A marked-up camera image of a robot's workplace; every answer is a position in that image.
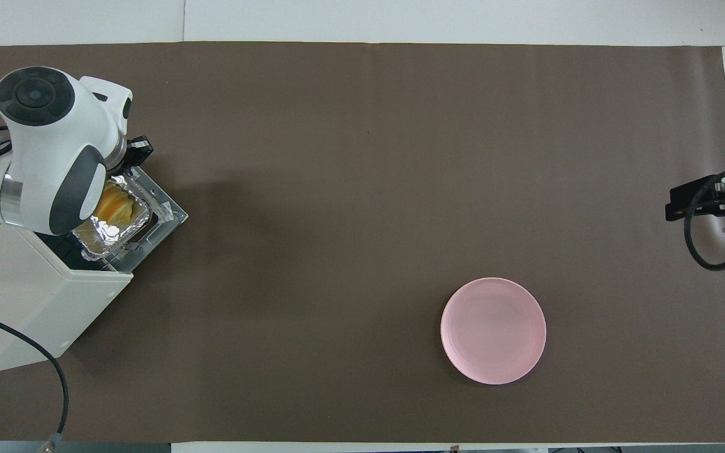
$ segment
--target white table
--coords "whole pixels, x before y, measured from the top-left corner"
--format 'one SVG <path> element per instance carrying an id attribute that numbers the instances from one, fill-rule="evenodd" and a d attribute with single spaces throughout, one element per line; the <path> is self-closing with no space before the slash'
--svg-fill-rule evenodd
<path id="1" fill-rule="evenodd" d="M 725 0 L 0 0 L 0 45 L 199 40 L 723 46 L 725 68 Z M 451 445 L 190 442 L 173 445 L 173 451 L 446 450 Z M 533 447 L 546 445 L 461 445 Z"/>

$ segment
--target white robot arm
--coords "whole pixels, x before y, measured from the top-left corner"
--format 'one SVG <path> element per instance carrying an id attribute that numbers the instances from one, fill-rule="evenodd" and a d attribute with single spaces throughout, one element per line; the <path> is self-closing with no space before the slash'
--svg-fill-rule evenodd
<path id="1" fill-rule="evenodd" d="M 107 170 L 126 150 L 129 89 L 57 69 L 18 69 L 0 81 L 0 223 L 61 235 L 97 207 Z"/>

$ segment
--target black clamp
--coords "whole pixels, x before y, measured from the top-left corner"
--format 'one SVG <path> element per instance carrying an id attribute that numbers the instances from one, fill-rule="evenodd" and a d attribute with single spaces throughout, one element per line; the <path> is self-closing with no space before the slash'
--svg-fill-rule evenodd
<path id="1" fill-rule="evenodd" d="M 153 145 L 150 144 L 150 140 L 147 139 L 146 135 L 141 137 L 133 138 L 133 140 L 127 141 L 127 149 L 125 149 L 125 157 L 121 159 L 118 166 L 114 167 L 108 172 L 109 176 L 119 175 L 132 169 L 132 167 L 138 167 L 150 157 L 153 153 Z"/>
<path id="2" fill-rule="evenodd" d="M 693 259 L 711 271 L 725 270 L 725 261 L 710 263 L 695 248 L 692 234 L 692 221 L 696 215 L 712 214 L 725 217 L 725 171 L 708 175 L 679 187 L 670 189 L 670 203 L 665 206 L 665 219 L 668 221 L 684 218 L 684 241 Z"/>

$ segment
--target black joint cap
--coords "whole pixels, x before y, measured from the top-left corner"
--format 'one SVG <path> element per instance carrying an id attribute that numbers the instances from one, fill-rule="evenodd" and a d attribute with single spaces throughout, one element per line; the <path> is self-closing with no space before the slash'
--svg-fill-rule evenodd
<path id="1" fill-rule="evenodd" d="M 131 105 L 133 105 L 133 101 L 131 101 L 130 98 L 125 99 L 125 105 L 121 109 L 121 117 L 123 117 L 125 120 L 127 120 L 127 117 L 130 115 Z"/>
<path id="2" fill-rule="evenodd" d="M 11 72 L 0 81 L 0 111 L 25 126 L 60 120 L 74 105 L 74 88 L 57 69 L 34 66 Z"/>

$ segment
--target cable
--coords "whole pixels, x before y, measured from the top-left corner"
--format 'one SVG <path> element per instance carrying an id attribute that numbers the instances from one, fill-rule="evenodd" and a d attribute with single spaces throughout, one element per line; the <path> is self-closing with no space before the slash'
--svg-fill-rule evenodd
<path id="1" fill-rule="evenodd" d="M 66 386 L 66 376 L 64 375 L 63 370 L 60 369 L 60 364 L 58 364 L 58 361 L 54 357 L 52 357 L 52 354 L 50 354 L 48 350 L 44 349 L 43 346 L 38 344 L 37 341 L 6 324 L 2 324 L 2 322 L 0 322 L 0 329 L 4 330 L 4 332 L 10 333 L 11 335 L 17 336 L 30 346 L 37 349 L 41 354 L 43 354 L 44 357 L 46 357 L 52 363 L 52 366 L 55 367 L 55 372 L 58 373 L 58 378 L 60 378 L 60 387 L 61 389 L 63 389 L 63 412 L 61 412 L 60 414 L 60 423 L 58 423 L 58 429 L 57 431 L 55 431 L 57 435 L 53 435 L 52 439 L 49 441 L 52 442 L 52 448 L 54 448 L 55 444 L 60 441 L 60 435 L 63 433 L 64 425 L 66 425 L 66 416 L 69 413 L 69 388 Z"/>
<path id="2" fill-rule="evenodd" d="M 687 212 L 684 216 L 684 241 L 687 243 L 687 250 L 690 251 L 690 255 L 693 255 L 693 259 L 700 264 L 701 267 L 711 271 L 725 270 L 725 261 L 719 264 L 711 264 L 703 259 L 699 252 L 695 249 L 695 244 L 693 243 L 692 223 L 695 210 L 699 206 L 699 200 L 701 200 L 701 197 L 703 197 L 707 190 L 709 190 L 714 184 L 720 182 L 723 178 L 725 178 L 725 172 L 717 173 L 717 175 L 713 175 L 708 178 L 703 186 L 701 186 L 701 189 L 693 195 L 693 199 L 690 201 L 690 206 L 687 207 Z"/>
<path id="3" fill-rule="evenodd" d="M 2 155 L 5 155 L 6 153 L 10 152 L 13 149 L 12 143 L 10 143 L 9 141 L 7 141 L 5 143 L 7 143 L 5 146 L 0 147 L 0 157 L 2 157 Z"/>

